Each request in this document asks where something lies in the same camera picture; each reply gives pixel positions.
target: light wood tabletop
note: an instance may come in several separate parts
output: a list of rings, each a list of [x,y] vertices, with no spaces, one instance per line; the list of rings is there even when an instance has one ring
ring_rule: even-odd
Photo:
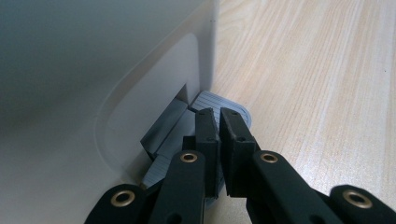
[[[211,91],[313,189],[349,184],[396,209],[396,1],[220,1]],[[224,191],[205,223],[249,223]]]

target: brass insert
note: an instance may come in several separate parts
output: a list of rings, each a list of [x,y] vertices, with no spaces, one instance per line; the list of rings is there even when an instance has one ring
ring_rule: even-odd
[[[275,163],[277,162],[277,157],[274,156],[273,154],[269,153],[263,153],[260,158],[262,158],[262,161],[270,162],[270,163]]]
[[[352,189],[347,189],[343,192],[343,197],[344,199],[359,207],[359,208],[371,208],[373,207],[373,203],[370,201],[369,198],[366,196],[360,194],[359,192],[352,190]]]
[[[120,190],[111,197],[111,204],[115,207],[124,207],[133,201],[134,193],[130,190]]]
[[[180,156],[180,159],[184,162],[195,162],[198,159],[198,157],[193,153],[183,153]]]

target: wood grain surface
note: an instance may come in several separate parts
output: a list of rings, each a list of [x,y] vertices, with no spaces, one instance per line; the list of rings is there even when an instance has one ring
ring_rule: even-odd
[[[314,189],[349,184],[396,209],[396,1],[222,0],[212,91],[244,105],[263,149]],[[249,223],[245,200],[205,223]]]

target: wooden table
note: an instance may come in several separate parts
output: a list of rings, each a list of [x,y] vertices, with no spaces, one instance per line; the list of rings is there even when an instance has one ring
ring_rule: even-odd
[[[249,110],[263,149],[325,194],[396,209],[396,1],[223,0],[217,49],[212,91]],[[205,223],[249,223],[224,191]]]

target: metal ring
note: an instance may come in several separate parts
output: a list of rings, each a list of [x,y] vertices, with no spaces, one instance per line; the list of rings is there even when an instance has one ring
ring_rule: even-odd
[[[126,200],[123,201],[117,200],[119,196],[124,194],[128,196]],[[115,207],[124,207],[133,201],[134,201],[134,193],[130,190],[120,190],[117,193],[115,193],[113,197],[111,197],[111,204],[113,204],[113,206]]]
[[[373,203],[369,198],[366,196],[360,194],[359,192],[352,190],[352,189],[347,189],[343,192],[343,197],[344,199],[359,207],[359,208],[371,208],[373,207]]]
[[[269,153],[262,153],[260,155],[260,158],[262,159],[262,161],[266,161],[266,162],[270,162],[270,163],[277,162],[277,157],[274,156],[273,154],[269,154]]]
[[[180,159],[184,162],[195,162],[196,160],[198,160],[198,157],[193,153],[183,153],[180,156]]]

